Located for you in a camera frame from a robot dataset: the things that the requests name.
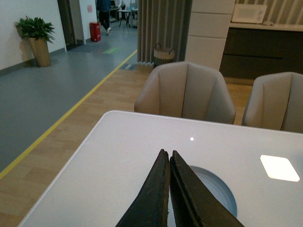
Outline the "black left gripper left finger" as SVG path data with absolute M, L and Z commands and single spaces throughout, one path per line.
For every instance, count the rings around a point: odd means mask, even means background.
M 161 149 L 137 197 L 118 227 L 166 227 L 169 202 L 169 156 Z

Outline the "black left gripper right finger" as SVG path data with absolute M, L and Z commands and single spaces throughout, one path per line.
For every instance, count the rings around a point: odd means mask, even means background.
M 177 151 L 170 158 L 170 196 L 178 227 L 242 227 Z

